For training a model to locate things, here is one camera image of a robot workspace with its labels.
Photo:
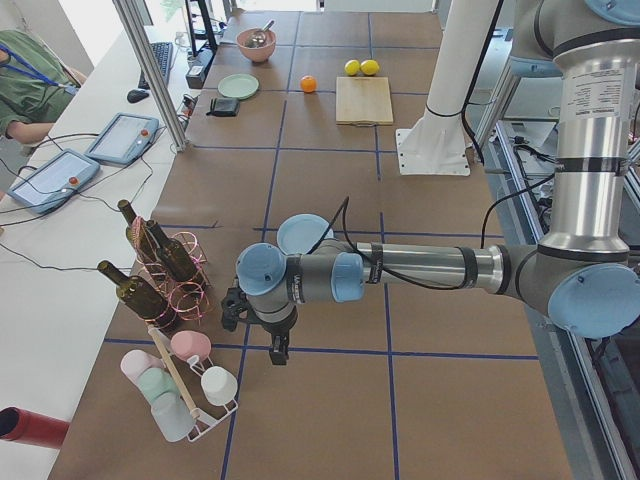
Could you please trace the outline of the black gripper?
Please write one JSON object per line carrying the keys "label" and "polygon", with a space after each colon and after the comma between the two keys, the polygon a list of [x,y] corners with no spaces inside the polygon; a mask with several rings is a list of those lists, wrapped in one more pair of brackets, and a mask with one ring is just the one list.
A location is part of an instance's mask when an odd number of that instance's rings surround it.
{"label": "black gripper", "polygon": [[221,300],[221,323],[225,330],[236,330],[239,322],[260,325],[271,335],[269,356],[273,365],[286,365],[289,360],[290,331],[298,314],[294,304],[286,302],[274,311],[262,312],[254,307],[249,296],[242,290],[239,280],[234,279],[226,296]]}

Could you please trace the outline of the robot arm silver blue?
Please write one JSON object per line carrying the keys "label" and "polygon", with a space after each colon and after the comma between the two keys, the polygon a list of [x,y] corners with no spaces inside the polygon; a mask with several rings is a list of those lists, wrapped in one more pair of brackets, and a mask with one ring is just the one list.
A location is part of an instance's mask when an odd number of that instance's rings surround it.
{"label": "robot arm silver blue", "polygon": [[[369,284],[506,295],[574,335],[601,339],[639,316],[639,280],[619,236],[627,135],[639,66],[635,1],[520,1],[512,64],[563,81],[549,231],[534,246],[431,247],[336,240],[283,223],[276,244],[247,247],[221,323],[257,324],[275,365],[288,360],[300,304],[359,300]],[[287,248],[286,240],[293,240]]]}

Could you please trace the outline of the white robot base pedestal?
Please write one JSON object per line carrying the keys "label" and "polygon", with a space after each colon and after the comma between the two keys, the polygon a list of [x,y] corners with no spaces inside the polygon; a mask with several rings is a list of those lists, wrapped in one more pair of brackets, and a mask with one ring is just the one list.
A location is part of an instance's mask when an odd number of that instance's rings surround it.
{"label": "white robot base pedestal", "polygon": [[499,0],[451,3],[423,116],[412,128],[396,131],[402,175],[470,174],[464,110],[501,7]]}

